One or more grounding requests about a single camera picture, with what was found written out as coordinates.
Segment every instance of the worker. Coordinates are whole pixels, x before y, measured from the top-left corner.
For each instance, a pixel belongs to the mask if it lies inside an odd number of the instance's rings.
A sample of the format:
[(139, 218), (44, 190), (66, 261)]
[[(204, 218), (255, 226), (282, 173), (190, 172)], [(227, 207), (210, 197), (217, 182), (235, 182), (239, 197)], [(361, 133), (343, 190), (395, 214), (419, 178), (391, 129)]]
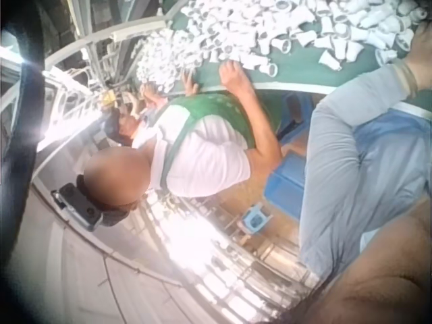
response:
[[(182, 73), (187, 97), (198, 93), (198, 84), (193, 81), (193, 73), (194, 71)], [(112, 109), (103, 122), (102, 129), (107, 137), (122, 146), (132, 146), (135, 136), (143, 132), (156, 117), (158, 110), (168, 103), (167, 98), (157, 94), (152, 84), (143, 84), (140, 92), (142, 100), (130, 92), (123, 92), (130, 100), (130, 109), (121, 104), (119, 109)]]
[(112, 209), (127, 209), (149, 188), (210, 196), (276, 168), (281, 161), (275, 136), (280, 120), (274, 117), (279, 107), (274, 114), (263, 110), (239, 63), (223, 63), (219, 75), (235, 98), (196, 94), (173, 100), (152, 127), (135, 137), (133, 148), (107, 148), (92, 157), (80, 182), (85, 195)]
[(321, 283), (275, 324), (430, 323), (430, 121), (382, 133), (361, 155), (355, 136), (432, 88), (431, 57), (432, 25), (421, 24), (404, 60), (348, 82), (315, 109), (300, 259)]

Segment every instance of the conveyor belt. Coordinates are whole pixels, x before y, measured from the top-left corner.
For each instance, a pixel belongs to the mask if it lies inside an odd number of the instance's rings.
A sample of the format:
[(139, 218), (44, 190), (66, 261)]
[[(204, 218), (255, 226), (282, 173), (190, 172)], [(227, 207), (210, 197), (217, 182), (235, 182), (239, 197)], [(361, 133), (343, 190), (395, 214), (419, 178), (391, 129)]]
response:
[[(178, 13), (173, 19), (171, 28), (174, 30), (183, 30), (186, 28), (188, 18)], [(302, 26), (304, 30), (320, 30), (319, 24), (305, 24)], [(370, 45), (364, 46), (364, 51), (360, 53), (358, 59), (354, 63), (343, 63), (342, 71), (334, 72), (327, 66), (318, 64), (318, 60), (323, 49), (314, 47), (303, 48), (297, 42), (293, 42), (293, 47), (290, 53), (282, 54), (277, 49), (272, 49), (270, 58), (276, 63), (279, 68), (279, 73), (275, 78), (271, 78), (265, 74), (256, 71), (248, 71), (251, 80), (256, 82), (282, 82), (290, 84), (307, 84), (317, 86), (340, 86), (341, 84), (355, 78), (361, 73), (376, 70), (379, 66), (375, 59), (375, 48)], [(403, 57), (405, 52), (400, 52), (400, 57)], [(202, 67), (198, 69), (196, 81), (200, 83), (202, 88), (219, 86), (219, 64), (204, 62)], [(176, 82), (174, 92), (181, 91), (182, 85)], [(417, 98), (407, 100), (411, 103), (428, 111), (432, 111), (432, 91), (422, 91)]]

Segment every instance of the blue plastic bin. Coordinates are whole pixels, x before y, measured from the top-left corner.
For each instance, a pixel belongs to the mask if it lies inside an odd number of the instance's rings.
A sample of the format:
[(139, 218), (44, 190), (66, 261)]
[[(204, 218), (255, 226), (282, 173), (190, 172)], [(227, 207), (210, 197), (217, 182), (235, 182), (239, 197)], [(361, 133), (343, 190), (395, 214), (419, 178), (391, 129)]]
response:
[(269, 176), (264, 197), (274, 206), (295, 219), (300, 219), (304, 191), (306, 159), (289, 153), (282, 164)]

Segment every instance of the green apron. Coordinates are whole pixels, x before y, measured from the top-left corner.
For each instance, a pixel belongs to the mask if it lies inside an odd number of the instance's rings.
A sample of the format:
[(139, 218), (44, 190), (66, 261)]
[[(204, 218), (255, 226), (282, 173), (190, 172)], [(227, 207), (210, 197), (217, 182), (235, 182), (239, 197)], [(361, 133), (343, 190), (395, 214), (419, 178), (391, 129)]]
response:
[[(198, 94), (191, 97), (176, 98), (161, 108), (151, 123), (151, 126), (155, 125), (167, 108), (172, 105), (184, 107), (189, 111), (190, 116), (186, 120), (175, 142), (167, 149), (161, 176), (162, 189), (167, 190), (167, 175), (183, 140), (187, 134), (194, 129), (197, 121), (206, 116), (216, 115), (222, 117), (234, 130), (244, 137), (249, 149), (255, 147), (255, 139), (249, 125), (249, 120), (241, 104), (235, 98), (224, 94)], [(263, 106), (263, 109), (269, 118), (271, 127), (276, 132), (281, 121), (280, 107), (274, 107), (272, 110), (269, 110)]]

